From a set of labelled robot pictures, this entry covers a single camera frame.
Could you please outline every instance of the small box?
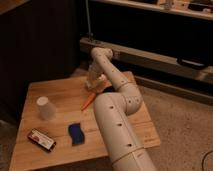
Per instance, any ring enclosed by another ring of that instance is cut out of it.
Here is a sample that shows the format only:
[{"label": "small box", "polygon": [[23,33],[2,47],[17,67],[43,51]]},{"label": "small box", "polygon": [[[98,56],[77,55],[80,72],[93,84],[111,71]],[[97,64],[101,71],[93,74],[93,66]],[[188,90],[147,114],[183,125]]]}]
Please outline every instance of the small box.
[{"label": "small box", "polygon": [[48,152],[51,152],[56,145],[56,142],[52,138],[46,136],[36,129],[32,129],[27,137],[33,143],[39,145]]}]

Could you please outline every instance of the blue sponge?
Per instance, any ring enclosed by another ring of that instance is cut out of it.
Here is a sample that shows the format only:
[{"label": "blue sponge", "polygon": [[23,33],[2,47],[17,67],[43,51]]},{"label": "blue sponge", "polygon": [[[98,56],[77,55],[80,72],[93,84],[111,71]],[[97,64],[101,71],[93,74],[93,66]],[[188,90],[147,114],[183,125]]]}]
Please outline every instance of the blue sponge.
[{"label": "blue sponge", "polygon": [[83,131],[81,130],[80,123],[74,123],[69,125],[68,132],[72,138],[72,145],[78,145],[78,144],[84,143],[85,136]]}]

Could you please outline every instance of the robot arm segment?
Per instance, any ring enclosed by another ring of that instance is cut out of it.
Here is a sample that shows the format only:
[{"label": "robot arm segment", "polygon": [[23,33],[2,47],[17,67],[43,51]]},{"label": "robot arm segment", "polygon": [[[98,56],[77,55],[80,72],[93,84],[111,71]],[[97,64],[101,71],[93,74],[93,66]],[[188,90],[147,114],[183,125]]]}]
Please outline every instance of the robot arm segment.
[{"label": "robot arm segment", "polygon": [[94,48],[94,59],[89,69],[89,81],[104,73],[117,92],[103,93],[94,102],[94,113],[111,162],[116,171],[155,171],[155,167],[134,133],[126,115],[135,113],[142,97],[137,86],[131,83],[108,58],[110,49]]}]

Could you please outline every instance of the orange marker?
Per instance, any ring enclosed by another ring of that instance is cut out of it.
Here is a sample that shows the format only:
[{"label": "orange marker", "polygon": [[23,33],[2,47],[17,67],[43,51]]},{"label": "orange marker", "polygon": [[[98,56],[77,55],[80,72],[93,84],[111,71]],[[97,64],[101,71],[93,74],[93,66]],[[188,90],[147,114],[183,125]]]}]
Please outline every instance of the orange marker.
[{"label": "orange marker", "polygon": [[87,97],[86,101],[84,102],[83,106],[81,107],[81,111],[86,109],[95,100],[96,95],[97,95],[96,93],[91,93]]}]

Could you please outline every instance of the wall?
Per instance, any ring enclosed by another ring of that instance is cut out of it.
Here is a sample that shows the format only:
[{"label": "wall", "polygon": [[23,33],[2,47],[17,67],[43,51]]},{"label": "wall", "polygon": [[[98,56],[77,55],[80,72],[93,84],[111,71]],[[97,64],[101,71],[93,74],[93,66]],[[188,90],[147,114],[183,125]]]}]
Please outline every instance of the wall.
[{"label": "wall", "polygon": [[30,82],[68,77],[76,68],[76,22],[70,0],[31,0],[0,16],[1,110],[19,120]]}]

